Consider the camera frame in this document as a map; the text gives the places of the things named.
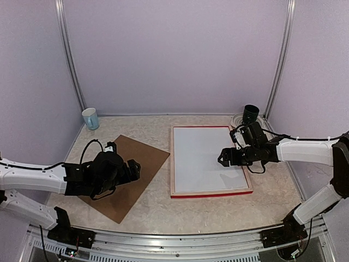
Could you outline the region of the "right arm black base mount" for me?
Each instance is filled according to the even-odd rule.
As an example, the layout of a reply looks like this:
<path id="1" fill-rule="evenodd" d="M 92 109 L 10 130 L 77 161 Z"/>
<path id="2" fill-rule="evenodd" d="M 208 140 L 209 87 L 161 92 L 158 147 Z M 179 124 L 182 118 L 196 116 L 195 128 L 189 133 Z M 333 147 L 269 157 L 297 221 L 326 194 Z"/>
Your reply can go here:
<path id="1" fill-rule="evenodd" d="M 264 248 L 275 247 L 287 243 L 306 239 L 308 234 L 305 229 L 298 231 L 288 230 L 285 227 L 263 230 L 260 233 Z"/>

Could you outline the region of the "brown backing cardboard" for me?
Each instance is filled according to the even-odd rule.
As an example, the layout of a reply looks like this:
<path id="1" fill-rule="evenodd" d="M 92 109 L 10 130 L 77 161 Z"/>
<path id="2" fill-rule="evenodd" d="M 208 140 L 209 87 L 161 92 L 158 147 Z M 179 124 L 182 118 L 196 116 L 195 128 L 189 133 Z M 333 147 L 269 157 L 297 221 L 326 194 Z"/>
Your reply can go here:
<path id="1" fill-rule="evenodd" d="M 137 140 L 120 135 L 115 143 L 117 153 L 127 163 L 126 177 L 135 181 L 118 185 L 116 191 L 101 200 L 88 196 L 80 199 L 116 223 L 121 223 L 150 184 L 170 154 Z"/>

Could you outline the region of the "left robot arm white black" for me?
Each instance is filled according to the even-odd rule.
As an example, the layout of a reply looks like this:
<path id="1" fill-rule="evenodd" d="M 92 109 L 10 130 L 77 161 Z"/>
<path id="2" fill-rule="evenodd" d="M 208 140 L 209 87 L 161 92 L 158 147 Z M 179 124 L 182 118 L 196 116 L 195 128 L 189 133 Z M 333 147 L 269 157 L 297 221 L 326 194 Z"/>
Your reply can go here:
<path id="1" fill-rule="evenodd" d="M 58 163 L 51 167 L 15 165 L 4 159 L 1 162 L 1 190 L 6 200 L 1 203 L 1 208 L 29 218 L 31 223 L 44 229 L 54 229 L 62 241 L 69 243 L 76 238 L 76 230 L 70 226 L 67 212 L 43 206 L 20 196 L 16 190 L 41 190 L 99 200 L 113 194 L 117 186 L 137 181 L 140 171 L 141 166 L 135 160 L 125 162 L 112 151 L 99 152 L 90 162 Z"/>

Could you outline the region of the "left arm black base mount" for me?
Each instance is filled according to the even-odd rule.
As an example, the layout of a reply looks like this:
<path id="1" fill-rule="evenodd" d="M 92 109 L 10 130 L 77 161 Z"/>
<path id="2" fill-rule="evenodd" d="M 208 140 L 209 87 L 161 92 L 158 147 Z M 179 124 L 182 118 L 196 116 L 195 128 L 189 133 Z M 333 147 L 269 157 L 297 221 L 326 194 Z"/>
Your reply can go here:
<path id="1" fill-rule="evenodd" d="M 49 230 L 47 237 L 57 242 L 76 246 L 78 248 L 92 248 L 96 232 L 80 228 L 55 227 Z"/>

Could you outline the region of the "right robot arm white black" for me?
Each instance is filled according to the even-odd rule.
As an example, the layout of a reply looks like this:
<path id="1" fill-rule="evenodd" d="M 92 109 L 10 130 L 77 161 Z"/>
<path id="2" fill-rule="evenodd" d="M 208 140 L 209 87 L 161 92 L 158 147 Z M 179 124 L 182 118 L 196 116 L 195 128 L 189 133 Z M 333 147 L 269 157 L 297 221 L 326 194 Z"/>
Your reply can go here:
<path id="1" fill-rule="evenodd" d="M 224 167 L 250 167 L 254 162 L 309 162 L 333 168 L 330 182 L 306 202 L 291 210 L 282 226 L 264 230 L 264 247 L 272 247 L 310 237 L 305 224 L 329 211 L 340 200 L 348 198 L 348 134 L 339 138 L 299 139 L 278 135 L 268 139 L 264 130 L 249 131 L 246 127 L 230 132 L 234 147 L 224 148 L 218 162 Z"/>

